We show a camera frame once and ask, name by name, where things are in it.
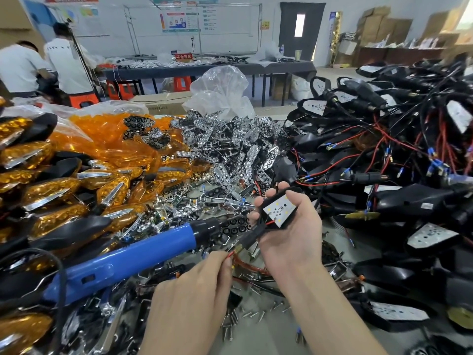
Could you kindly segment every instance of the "door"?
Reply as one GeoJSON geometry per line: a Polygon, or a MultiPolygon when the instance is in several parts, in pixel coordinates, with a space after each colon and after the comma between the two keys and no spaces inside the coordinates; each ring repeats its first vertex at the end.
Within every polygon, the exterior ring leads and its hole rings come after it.
{"type": "Polygon", "coordinates": [[[300,59],[310,61],[317,43],[325,3],[281,2],[279,46],[284,56],[294,57],[302,50],[300,59]]]}

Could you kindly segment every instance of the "forearm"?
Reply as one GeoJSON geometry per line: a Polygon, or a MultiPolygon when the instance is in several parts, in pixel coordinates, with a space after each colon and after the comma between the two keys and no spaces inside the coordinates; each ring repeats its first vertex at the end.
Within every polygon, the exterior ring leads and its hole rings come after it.
{"type": "Polygon", "coordinates": [[[312,352],[387,354],[325,268],[317,264],[310,269],[287,277],[282,288],[312,352]]]}

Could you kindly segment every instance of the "soldering iron handle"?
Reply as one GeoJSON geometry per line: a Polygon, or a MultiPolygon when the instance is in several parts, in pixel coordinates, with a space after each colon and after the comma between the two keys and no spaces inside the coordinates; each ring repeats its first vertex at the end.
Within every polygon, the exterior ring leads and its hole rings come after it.
{"type": "MultiPolygon", "coordinates": [[[[66,305],[197,248],[194,233],[187,223],[68,268],[66,305]]],[[[56,302],[58,297],[59,276],[56,274],[43,298],[56,302]]]]}

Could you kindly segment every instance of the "whiteboard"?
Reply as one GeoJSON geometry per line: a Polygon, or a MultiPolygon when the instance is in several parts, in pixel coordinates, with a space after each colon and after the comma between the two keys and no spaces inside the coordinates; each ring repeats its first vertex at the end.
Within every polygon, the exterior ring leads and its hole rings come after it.
{"type": "Polygon", "coordinates": [[[125,5],[123,11],[135,53],[254,53],[260,45],[261,4],[125,5]]]}

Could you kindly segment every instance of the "white t-shirt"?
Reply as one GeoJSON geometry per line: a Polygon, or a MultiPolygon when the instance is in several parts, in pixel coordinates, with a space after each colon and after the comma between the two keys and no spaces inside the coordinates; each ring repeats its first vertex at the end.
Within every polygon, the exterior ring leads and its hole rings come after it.
{"type": "MultiPolygon", "coordinates": [[[[97,67],[87,50],[80,46],[84,60],[91,69],[97,67]]],[[[44,55],[58,73],[59,88],[69,94],[92,92],[87,73],[71,41],[55,38],[44,45],[44,55]]]]}
{"type": "Polygon", "coordinates": [[[20,45],[0,50],[0,79],[9,92],[34,92],[38,89],[38,70],[49,68],[39,53],[20,45]]]}

